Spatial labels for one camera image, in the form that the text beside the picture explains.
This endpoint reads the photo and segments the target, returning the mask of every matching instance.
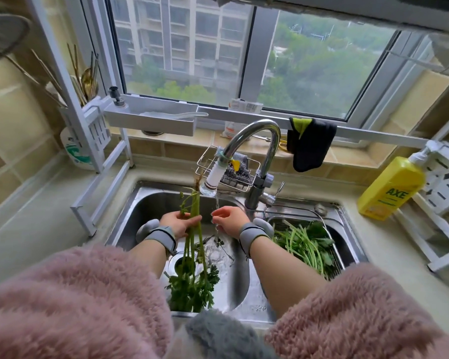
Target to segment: white detergent bottle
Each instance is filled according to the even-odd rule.
[[[80,169],[95,170],[93,164],[91,163],[90,156],[84,156],[80,153],[80,150],[75,143],[75,139],[72,137],[68,127],[65,127],[60,133],[60,140],[62,141],[63,147],[65,147],[66,153],[70,156],[70,159],[73,161],[75,166]]]

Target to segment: pink fluffy coat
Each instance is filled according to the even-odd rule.
[[[0,359],[156,359],[172,335],[159,281],[120,248],[72,248],[0,285]],[[369,264],[291,308],[266,339],[287,359],[449,358],[449,336]]]

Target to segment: sink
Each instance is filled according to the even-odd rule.
[[[179,185],[138,182],[106,244],[129,251],[136,246],[135,236],[138,229],[151,219],[160,219],[167,212],[179,210],[182,202],[180,192],[186,195],[188,191]],[[250,219],[259,217],[275,223],[277,229],[282,219],[293,224],[322,220],[335,241],[333,258],[336,261],[336,274],[352,263],[367,261],[342,208],[337,204],[320,202],[319,211],[325,213],[320,217],[315,213],[317,204],[317,201],[277,199],[271,208],[266,209],[266,206],[260,204],[256,211],[246,213]],[[219,238],[224,244],[218,246],[215,243],[216,228],[211,223],[211,212],[217,205],[239,206],[246,211],[242,194],[219,192],[218,199],[201,196],[203,239],[208,238],[205,245],[206,255],[217,265],[220,277],[213,291],[215,302],[213,308],[244,322],[272,323],[276,318],[264,295],[253,261],[246,260],[238,241],[223,233],[219,234]],[[199,241],[198,236],[194,239],[196,243]],[[183,257],[184,240],[179,241],[177,251],[178,253],[170,257],[165,265],[165,272],[168,275],[175,274],[175,266]],[[160,281],[163,287],[167,286],[168,278],[164,274]],[[172,315],[192,317],[196,314],[172,312]]]

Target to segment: hand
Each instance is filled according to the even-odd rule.
[[[250,222],[248,216],[240,207],[225,206],[216,209],[211,215],[214,224],[221,226],[226,234],[236,239],[239,239],[239,232],[243,225]]]
[[[176,239],[186,237],[186,229],[198,224],[201,221],[201,215],[190,218],[190,213],[181,214],[179,211],[166,213],[160,219],[160,225],[171,227]]]

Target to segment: person's left hand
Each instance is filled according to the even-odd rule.
[[[186,237],[186,229],[192,227],[201,221],[201,215],[190,218],[190,213],[181,214],[179,211],[166,213],[160,219],[160,225],[163,227],[171,227],[176,239]]]

